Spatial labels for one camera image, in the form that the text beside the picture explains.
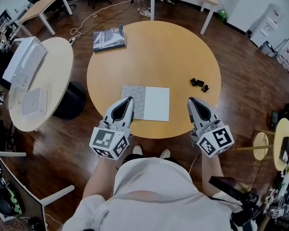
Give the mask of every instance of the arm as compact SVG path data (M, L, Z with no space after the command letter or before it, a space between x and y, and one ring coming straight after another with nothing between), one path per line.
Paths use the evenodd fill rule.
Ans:
M202 154L202 188L205 195L212 197L220 192L219 189L209 183L211 176L222 176L223 172L218 156L209 158L204 153Z
M101 157L85 187L82 198L98 194L105 200L109 199L114 189L116 166L117 161Z

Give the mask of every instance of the book cover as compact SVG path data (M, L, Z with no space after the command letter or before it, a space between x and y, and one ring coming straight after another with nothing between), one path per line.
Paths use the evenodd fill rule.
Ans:
M100 52L125 47L123 26L93 32L93 51Z

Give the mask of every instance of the white shirt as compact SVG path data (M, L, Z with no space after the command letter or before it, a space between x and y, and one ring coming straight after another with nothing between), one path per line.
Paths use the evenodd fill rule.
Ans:
M214 197L239 203L223 192ZM114 197L83 199L63 231L229 231L233 211L240 207L200 193L181 166L155 157L140 158L121 166Z

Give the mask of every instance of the round white table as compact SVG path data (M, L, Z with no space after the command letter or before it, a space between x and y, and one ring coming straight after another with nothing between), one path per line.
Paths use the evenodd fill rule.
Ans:
M34 131L47 121L59 106L69 85L74 53L72 46L64 38L50 38L42 42L48 52L39 65L28 91L38 87L47 90L47 112L35 118L22 115L22 100L24 91L18 96L18 91L11 89L9 93L10 116L13 124L21 131Z

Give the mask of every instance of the small round table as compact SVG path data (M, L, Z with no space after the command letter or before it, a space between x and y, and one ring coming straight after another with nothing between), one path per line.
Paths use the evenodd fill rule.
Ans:
M189 30L162 21L124 26L126 48L94 53L87 85L91 100L104 116L121 99L124 85L170 88L169 122L134 120L133 135L162 139L184 134L193 126L187 101L198 97L215 107L221 92L221 74L209 47ZM205 82L209 90L192 87L190 79Z
M25 92L11 89L9 100L11 103L10 116L13 124L21 131L34 131L47 121L58 108L65 97L67 88L72 85L71 79L74 53L69 42L64 38L50 38L42 42L48 52L35 73L28 91L38 87L47 89L47 113L28 119L22 116L22 99Z
M268 149L273 149L273 160L275 168L278 171L283 171L287 164L280 159L280 152L283 144L284 137L289 137L289 121L286 118L282 118L276 127L275 133L265 130L255 129L259 133L256 135L253 141L253 147L237 148L237 151L253 150L254 157L257 160L268 159L265 158ZM273 145L269 144L267 135L274 136Z

